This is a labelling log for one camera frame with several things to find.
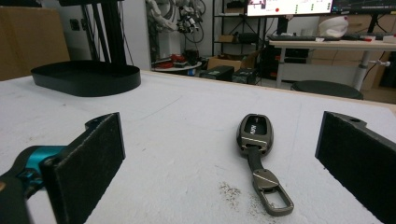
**black foam pad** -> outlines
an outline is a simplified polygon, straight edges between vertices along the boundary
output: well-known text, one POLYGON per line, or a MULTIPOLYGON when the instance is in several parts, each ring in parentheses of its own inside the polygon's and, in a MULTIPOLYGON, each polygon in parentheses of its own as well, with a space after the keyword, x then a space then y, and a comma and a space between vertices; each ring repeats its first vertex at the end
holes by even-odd
POLYGON ((84 223, 125 158, 118 113, 86 127, 59 155, 40 163, 58 223, 84 223))

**cardboard box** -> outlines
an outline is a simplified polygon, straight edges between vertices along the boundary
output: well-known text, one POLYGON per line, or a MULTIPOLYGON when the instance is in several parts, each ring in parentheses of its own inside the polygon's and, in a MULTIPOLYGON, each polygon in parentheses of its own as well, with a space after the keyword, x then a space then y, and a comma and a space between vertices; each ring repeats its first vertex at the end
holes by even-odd
POLYGON ((224 13, 239 13, 239 14, 244 14, 245 9, 242 7, 232 7, 232 8, 225 8, 224 13))
POLYGON ((219 36, 219 42, 233 43, 233 42, 235 42, 235 36, 234 35, 221 35, 221 36, 219 36))
POLYGON ((219 65, 233 66, 235 71, 238 71, 239 68, 254 68, 256 57, 259 53, 260 51, 257 50, 249 55, 223 54, 214 56, 209 58, 207 69, 211 69, 219 65))
POLYGON ((30 70, 70 61, 55 9, 0 7, 0 81, 30 76, 30 70))

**key fob case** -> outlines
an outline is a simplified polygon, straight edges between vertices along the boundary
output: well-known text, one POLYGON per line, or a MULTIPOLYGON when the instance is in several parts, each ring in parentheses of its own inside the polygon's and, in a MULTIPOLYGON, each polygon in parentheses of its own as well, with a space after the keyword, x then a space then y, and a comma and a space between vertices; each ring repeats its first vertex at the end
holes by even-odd
POLYGON ((248 147, 257 146, 265 156, 270 152, 273 141, 273 127, 266 116, 248 114, 242 119, 236 133, 236 142, 242 154, 248 154, 248 147))

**shelf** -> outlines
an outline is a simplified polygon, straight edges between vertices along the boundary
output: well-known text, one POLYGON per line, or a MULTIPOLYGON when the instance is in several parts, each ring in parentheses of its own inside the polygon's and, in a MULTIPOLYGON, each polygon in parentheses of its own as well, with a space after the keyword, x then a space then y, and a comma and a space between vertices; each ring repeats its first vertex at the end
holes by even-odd
POLYGON ((221 42, 221 41, 215 41, 215 44, 234 44, 234 45, 252 45, 252 46, 256 46, 256 43, 250 43, 250 44, 244 44, 244 43, 239 43, 239 42, 221 42))
POLYGON ((260 29, 262 17, 248 17, 244 13, 241 13, 241 11, 225 13, 224 11, 228 9, 225 7, 225 0, 221 0, 220 6, 217 6, 215 2, 217 1, 213 1, 212 5, 212 55, 215 55, 215 52, 224 52, 225 49, 226 51, 235 51, 235 49, 240 49, 240 54, 246 54, 248 51, 253 51, 253 48, 258 50, 261 43, 260 29), (247 44, 238 42, 223 42, 219 41, 219 39, 215 39, 218 38, 219 35, 227 33, 234 34, 236 32, 239 34, 255 33, 259 35, 259 39, 255 43, 247 44))

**chair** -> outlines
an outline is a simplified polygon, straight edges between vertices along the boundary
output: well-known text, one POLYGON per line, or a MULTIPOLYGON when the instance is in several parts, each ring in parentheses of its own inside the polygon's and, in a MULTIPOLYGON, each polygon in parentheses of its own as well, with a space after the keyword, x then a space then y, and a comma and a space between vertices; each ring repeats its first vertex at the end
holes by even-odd
POLYGON ((303 91, 315 94, 338 96, 349 99, 362 100, 363 94, 348 85, 320 80, 298 81, 291 85, 293 91, 303 91))

